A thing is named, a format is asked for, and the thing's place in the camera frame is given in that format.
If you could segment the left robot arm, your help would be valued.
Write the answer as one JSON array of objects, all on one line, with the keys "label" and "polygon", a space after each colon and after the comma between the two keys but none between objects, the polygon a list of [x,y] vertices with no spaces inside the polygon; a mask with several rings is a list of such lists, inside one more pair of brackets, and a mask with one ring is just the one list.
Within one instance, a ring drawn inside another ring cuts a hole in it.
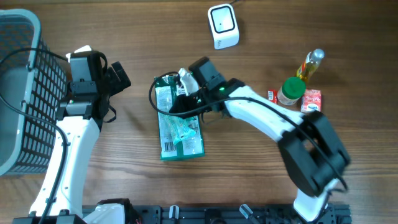
[{"label": "left robot arm", "polygon": [[55,110],[55,144],[41,190],[27,217],[13,223],[83,223],[83,188],[91,152],[115,109],[109,99],[131,86],[119,62],[89,47],[67,57],[72,80]]}]

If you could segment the teal toothbrush pack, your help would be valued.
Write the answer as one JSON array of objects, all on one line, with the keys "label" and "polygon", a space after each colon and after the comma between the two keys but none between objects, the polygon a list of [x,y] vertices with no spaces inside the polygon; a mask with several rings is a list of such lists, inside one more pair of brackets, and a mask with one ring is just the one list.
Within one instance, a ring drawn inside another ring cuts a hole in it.
[{"label": "teal toothbrush pack", "polygon": [[196,135],[196,131],[188,126],[188,123],[185,119],[182,119],[178,116],[169,115],[165,115],[164,118],[174,145],[188,140]]}]

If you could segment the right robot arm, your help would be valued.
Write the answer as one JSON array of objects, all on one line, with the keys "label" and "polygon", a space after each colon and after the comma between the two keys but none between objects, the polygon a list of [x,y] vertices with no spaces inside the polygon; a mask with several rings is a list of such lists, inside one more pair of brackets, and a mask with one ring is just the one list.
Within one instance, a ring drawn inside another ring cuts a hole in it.
[{"label": "right robot arm", "polygon": [[254,126],[277,143],[287,173],[298,188],[294,210],[306,222],[320,219],[329,196],[348,190],[343,172],[351,158],[328,118],[319,111],[303,114],[276,105],[241,80],[226,80],[208,57],[177,72],[184,95],[170,114],[189,118],[222,112]]}]

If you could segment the green lid jar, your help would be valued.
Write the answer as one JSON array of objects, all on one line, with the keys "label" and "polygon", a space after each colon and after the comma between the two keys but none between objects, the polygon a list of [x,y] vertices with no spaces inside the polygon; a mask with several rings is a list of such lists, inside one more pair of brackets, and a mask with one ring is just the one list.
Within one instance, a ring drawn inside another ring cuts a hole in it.
[{"label": "green lid jar", "polygon": [[283,105],[294,105],[303,96],[305,89],[303,80],[297,77],[288,78],[277,92],[277,99]]}]

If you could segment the yellow oil bottle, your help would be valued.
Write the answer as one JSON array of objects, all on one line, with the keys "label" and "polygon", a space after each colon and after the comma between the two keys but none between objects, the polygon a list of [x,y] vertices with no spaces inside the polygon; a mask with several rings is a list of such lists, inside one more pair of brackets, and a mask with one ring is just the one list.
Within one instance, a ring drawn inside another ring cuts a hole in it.
[{"label": "yellow oil bottle", "polygon": [[315,49],[309,52],[304,62],[296,71],[295,76],[307,84],[317,68],[320,66],[324,56],[325,53],[322,49]]}]

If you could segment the green 3M package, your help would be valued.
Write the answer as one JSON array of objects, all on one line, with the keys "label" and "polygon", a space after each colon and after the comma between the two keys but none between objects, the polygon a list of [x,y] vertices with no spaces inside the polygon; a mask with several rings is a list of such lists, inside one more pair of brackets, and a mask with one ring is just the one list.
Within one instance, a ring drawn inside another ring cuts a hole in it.
[{"label": "green 3M package", "polygon": [[[155,84],[156,105],[162,111],[169,112],[177,96],[184,94],[183,87],[176,84],[174,76],[167,75]],[[205,155],[200,122],[197,116],[185,119],[188,126],[196,131],[196,135],[176,145],[172,142],[164,116],[165,114],[158,114],[161,160],[181,161]]]}]

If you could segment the red toothpaste tube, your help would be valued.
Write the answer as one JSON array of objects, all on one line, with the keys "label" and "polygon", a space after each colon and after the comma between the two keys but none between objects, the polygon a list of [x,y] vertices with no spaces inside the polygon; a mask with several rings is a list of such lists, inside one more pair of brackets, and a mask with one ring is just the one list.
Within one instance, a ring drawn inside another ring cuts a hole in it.
[{"label": "red toothpaste tube", "polygon": [[268,93],[268,100],[274,104],[277,104],[278,102],[277,90],[268,90],[267,93]]}]

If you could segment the red snack box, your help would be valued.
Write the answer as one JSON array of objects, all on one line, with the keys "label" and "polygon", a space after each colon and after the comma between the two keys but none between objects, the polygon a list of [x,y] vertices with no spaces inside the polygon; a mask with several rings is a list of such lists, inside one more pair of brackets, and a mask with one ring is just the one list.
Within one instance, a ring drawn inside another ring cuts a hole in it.
[{"label": "red snack box", "polygon": [[306,89],[302,97],[301,112],[309,113],[312,111],[321,111],[322,93],[320,90]]}]

